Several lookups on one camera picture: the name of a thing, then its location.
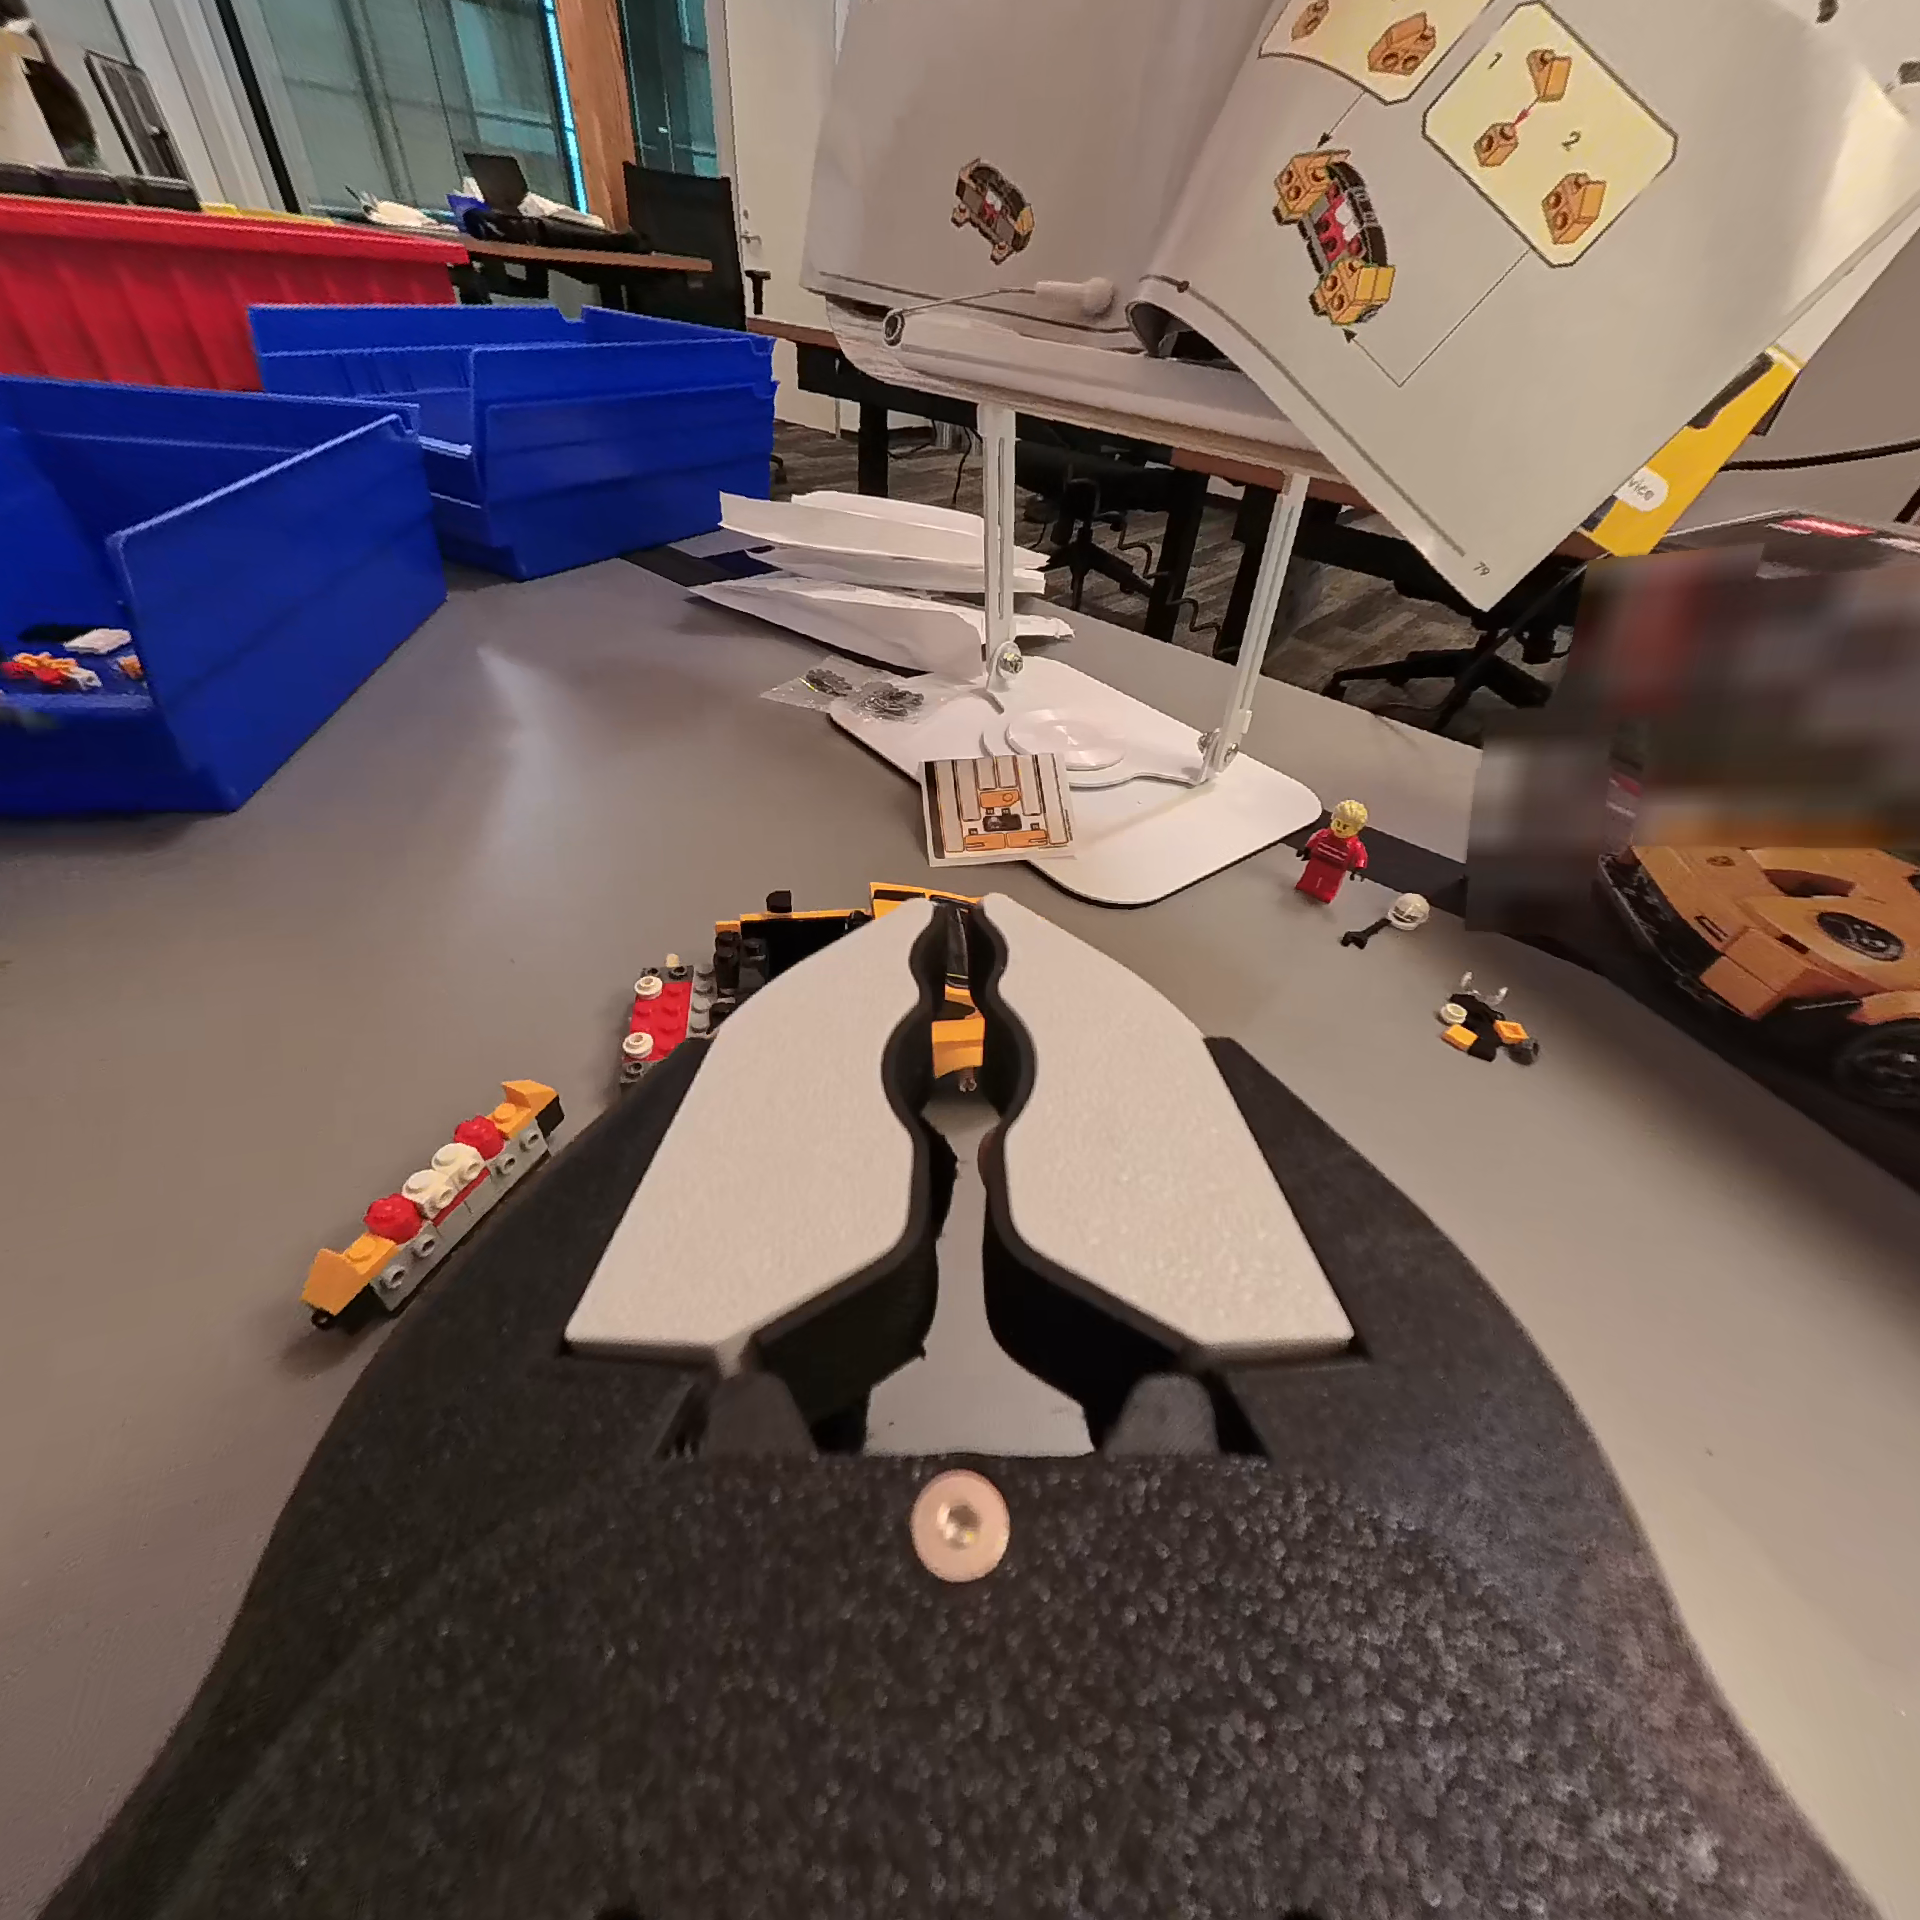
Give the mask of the black chair base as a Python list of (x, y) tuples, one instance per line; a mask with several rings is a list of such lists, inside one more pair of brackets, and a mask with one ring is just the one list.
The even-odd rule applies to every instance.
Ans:
[(1475, 628), (1475, 641), (1462, 648), (1423, 651), (1397, 661), (1347, 666), (1321, 688), (1327, 698), (1346, 701), (1359, 683), (1404, 689), (1414, 682), (1446, 682), (1448, 695), (1423, 717), (1423, 727), (1446, 735), (1466, 715), (1477, 695), (1487, 695), (1504, 709), (1536, 712), (1549, 704), (1553, 685), (1543, 668), (1558, 659), (1567, 590), (1549, 590), (1521, 612), (1487, 612)]
[(1044, 572), (1069, 576), (1069, 611), (1079, 612), (1091, 575), (1135, 597), (1150, 597), (1157, 557), (1144, 547), (1147, 571), (1125, 560), (1129, 519), (1173, 510), (1182, 475), (1154, 462), (1117, 460), (1099, 451), (1020, 442), (1017, 480), (1044, 519)]

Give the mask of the red white orange lego strip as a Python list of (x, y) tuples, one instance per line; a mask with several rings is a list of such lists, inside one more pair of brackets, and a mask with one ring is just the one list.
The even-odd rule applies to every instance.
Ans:
[(310, 1324), (355, 1332), (400, 1314), (551, 1158), (562, 1119), (551, 1086), (504, 1081), (489, 1112), (460, 1122), (395, 1190), (368, 1201), (345, 1248), (311, 1256), (299, 1296)]

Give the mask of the lego instruction booklet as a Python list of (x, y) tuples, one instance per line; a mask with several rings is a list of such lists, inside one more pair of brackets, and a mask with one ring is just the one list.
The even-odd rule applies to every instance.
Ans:
[(1915, 4), (851, 4), (863, 372), (1306, 455), (1485, 611), (1915, 228)]

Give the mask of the red plastic bin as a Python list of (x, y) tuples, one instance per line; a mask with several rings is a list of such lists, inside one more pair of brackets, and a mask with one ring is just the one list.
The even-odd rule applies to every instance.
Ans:
[(2, 199), (2, 374), (255, 393), (254, 307), (452, 304), (448, 238)]

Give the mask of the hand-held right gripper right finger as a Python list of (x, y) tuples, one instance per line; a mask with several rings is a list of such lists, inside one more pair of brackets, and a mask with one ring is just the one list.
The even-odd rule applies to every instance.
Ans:
[(1194, 1021), (1006, 896), (973, 908), (982, 1293), (1059, 1391), (1323, 1360), (1356, 1340)]

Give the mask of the white book stand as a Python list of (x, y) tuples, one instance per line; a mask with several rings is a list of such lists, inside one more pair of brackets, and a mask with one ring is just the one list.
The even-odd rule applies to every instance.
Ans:
[[(1109, 282), (1039, 282), (1032, 318), (991, 314), (974, 297), (825, 297), (835, 345), (861, 372), (910, 374), (930, 393), (965, 397), (982, 454), (982, 636), (973, 661), (936, 672), (924, 702), (887, 717), (868, 697), (831, 704), (834, 726), (922, 788), (932, 852), (963, 865), (1027, 860), (1077, 899), (1144, 906), (1166, 899), (1310, 826), (1321, 811), (1299, 780), (1242, 752), (1265, 634), (1307, 499), (1327, 468), (1306, 434), (1236, 367), (1164, 350), (1069, 341), (1071, 323), (1114, 309)], [(1117, 428), (1176, 451), (1261, 457), (1286, 482), (1256, 572), (1230, 691), (1208, 729), (1119, 695), (1059, 659), (1024, 655), (1017, 612), (1017, 447), (1029, 414)], [(989, 829), (991, 847), (963, 852), (945, 799), (957, 777), (1038, 772), (1069, 814), (1055, 844), (1038, 829)]]

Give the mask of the orange lego car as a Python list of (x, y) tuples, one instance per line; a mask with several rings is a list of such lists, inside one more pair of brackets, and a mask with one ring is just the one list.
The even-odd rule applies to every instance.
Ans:
[(947, 931), (943, 1001), (929, 1024), (934, 1081), (976, 1093), (987, 1034), (973, 1002), (969, 917), (976, 899), (888, 881), (872, 881), (868, 899), (845, 908), (799, 909), (787, 891), (771, 891), (759, 912), (714, 924), (707, 957), (671, 951), (642, 969), (632, 981), (619, 1040), (619, 1084), (635, 1086), (678, 1046), (710, 1040), (768, 981), (912, 899), (929, 899)]

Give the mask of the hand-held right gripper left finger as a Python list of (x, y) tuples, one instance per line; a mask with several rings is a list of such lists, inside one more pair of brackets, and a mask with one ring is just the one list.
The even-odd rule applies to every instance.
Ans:
[(953, 1185), (926, 1122), (952, 915), (907, 899), (698, 1049), (568, 1353), (876, 1387), (924, 1353)]

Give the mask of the small orange black lego assembly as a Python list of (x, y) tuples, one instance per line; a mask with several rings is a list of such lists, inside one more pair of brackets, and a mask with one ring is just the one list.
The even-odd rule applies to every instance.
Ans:
[(1511, 988), (1484, 991), (1475, 972), (1460, 972), (1453, 996), (1435, 1011), (1442, 1043), (1479, 1064), (1507, 1058), (1517, 1068), (1531, 1068), (1541, 1058), (1541, 1045), (1507, 1005)]

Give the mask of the red lego minifigure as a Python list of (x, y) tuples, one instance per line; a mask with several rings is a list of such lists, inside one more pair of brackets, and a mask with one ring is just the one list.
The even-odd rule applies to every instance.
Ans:
[(1315, 904), (1333, 904), (1344, 881), (1366, 868), (1369, 854), (1362, 844), (1366, 824), (1369, 807), (1363, 803), (1334, 803), (1329, 820), (1299, 850), (1301, 873), (1293, 884), (1294, 894)]

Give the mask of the yellow box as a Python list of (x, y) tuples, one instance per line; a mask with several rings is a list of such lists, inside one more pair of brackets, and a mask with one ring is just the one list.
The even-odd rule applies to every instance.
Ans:
[(1803, 367), (1784, 348), (1761, 353), (1580, 525), (1580, 535), (1609, 557), (1652, 553), (1781, 407)]

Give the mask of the lego set box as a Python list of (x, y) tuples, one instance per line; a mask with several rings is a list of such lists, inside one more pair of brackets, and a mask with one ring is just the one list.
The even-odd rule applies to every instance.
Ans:
[(1915, 1187), (1915, 525), (1748, 516), (1595, 571), (1569, 704), (1643, 996)]

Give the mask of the lego sticker sheet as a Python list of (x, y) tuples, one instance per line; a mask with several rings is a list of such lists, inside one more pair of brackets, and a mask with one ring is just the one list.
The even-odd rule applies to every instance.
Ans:
[(934, 868), (1059, 860), (1077, 852), (1055, 755), (932, 760), (919, 767), (924, 852)]

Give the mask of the background wooden desk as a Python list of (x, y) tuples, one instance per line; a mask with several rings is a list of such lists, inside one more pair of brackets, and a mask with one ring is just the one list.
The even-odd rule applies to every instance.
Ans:
[(530, 241), (459, 238), (462, 260), (448, 268), (462, 304), (497, 301), (552, 301), (552, 282), (583, 287), (590, 304), (619, 313), (653, 314), (660, 301), (675, 307), (678, 295), (712, 275), (712, 262), (698, 257), (618, 252), (605, 248), (551, 248)]

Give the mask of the white paper bag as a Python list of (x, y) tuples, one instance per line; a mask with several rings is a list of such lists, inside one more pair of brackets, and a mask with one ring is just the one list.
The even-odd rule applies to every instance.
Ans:
[(719, 495), (719, 525), (763, 566), (858, 590), (982, 596), (981, 516), (866, 493)]
[(981, 609), (912, 592), (851, 588), (764, 572), (693, 588), (695, 597), (837, 655), (907, 676), (973, 685), (984, 673)]

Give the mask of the loose small lego pieces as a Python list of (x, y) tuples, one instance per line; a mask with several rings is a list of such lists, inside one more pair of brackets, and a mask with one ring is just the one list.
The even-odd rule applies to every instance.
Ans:
[(4, 652), (2, 682), (60, 697), (117, 695), (140, 691), (148, 676), (125, 629), (42, 622), (22, 629)]

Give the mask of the blue bin with lego pieces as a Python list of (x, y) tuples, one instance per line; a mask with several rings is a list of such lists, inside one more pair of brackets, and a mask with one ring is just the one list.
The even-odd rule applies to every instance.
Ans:
[(5, 375), (4, 652), (125, 629), (148, 683), (4, 685), (4, 820), (241, 807), (444, 597), (413, 407)]

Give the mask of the long wooden edge table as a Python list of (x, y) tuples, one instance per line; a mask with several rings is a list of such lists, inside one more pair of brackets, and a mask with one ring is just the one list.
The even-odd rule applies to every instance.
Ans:
[[(835, 338), (824, 327), (782, 323), (764, 317), (748, 320), (748, 329), (795, 348), (799, 386), (811, 397), (851, 400), (856, 407), (856, 490), (885, 495), (888, 490), (887, 418), (893, 414), (932, 420), (950, 425), (976, 425), (976, 405), (965, 398), (924, 393), (877, 379), (852, 366)], [(1099, 428), (1079, 431), (1079, 438), (1104, 448), (1119, 448), (1134, 462), (1154, 462), (1182, 475), (1176, 482), (1176, 504), (1166, 513), (1166, 533), (1157, 562), (1157, 586), (1148, 597), (1147, 631), (1169, 639), (1177, 612), (1177, 594), (1188, 588), (1192, 556), (1199, 542), (1204, 487), (1208, 482), (1235, 484), (1242, 493), (1235, 520), (1235, 538), (1242, 547), (1235, 586), (1228, 596), (1215, 657), (1242, 638), (1250, 612), (1253, 582), (1259, 550), (1271, 528), (1274, 512), (1286, 475), (1281, 468), (1261, 468), (1222, 454), (1161, 447), (1111, 436)], [(1561, 612), (1561, 631), (1569, 629), (1577, 611), (1580, 586), (1586, 564), (1565, 553), (1555, 553), (1527, 572), (1521, 586), (1503, 596), (1490, 611), (1470, 611), (1401, 538), (1369, 533), (1358, 527), (1359, 504), (1351, 489), (1323, 477), (1307, 480), (1307, 497), (1286, 562), (1286, 588), (1301, 578), (1307, 564), (1323, 564), (1388, 586), (1409, 601), (1424, 601), (1469, 618), (1472, 629), (1487, 612), (1521, 612), (1549, 590), (1567, 590)]]

